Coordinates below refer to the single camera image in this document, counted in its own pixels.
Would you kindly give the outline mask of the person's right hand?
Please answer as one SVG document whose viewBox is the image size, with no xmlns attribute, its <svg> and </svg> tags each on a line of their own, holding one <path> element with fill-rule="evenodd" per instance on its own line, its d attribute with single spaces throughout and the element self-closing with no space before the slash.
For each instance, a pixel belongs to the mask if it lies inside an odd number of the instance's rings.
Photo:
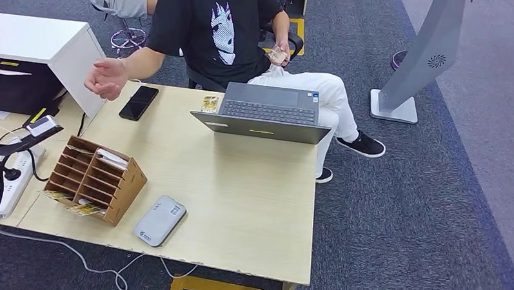
<svg viewBox="0 0 514 290">
<path fill-rule="evenodd" d="M 124 59 L 106 58 L 94 62 L 84 86 L 102 99 L 114 101 L 128 81 Z"/>
</svg>

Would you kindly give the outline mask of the person's left hand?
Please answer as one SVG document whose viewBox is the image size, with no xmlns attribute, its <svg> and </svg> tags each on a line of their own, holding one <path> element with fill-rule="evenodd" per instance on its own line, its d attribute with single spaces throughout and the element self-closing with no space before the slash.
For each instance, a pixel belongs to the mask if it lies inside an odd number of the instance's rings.
<svg viewBox="0 0 514 290">
<path fill-rule="evenodd" d="M 286 66 L 290 62 L 290 45 L 287 41 L 281 41 L 275 44 L 268 54 L 272 64 L 277 66 Z"/>
</svg>

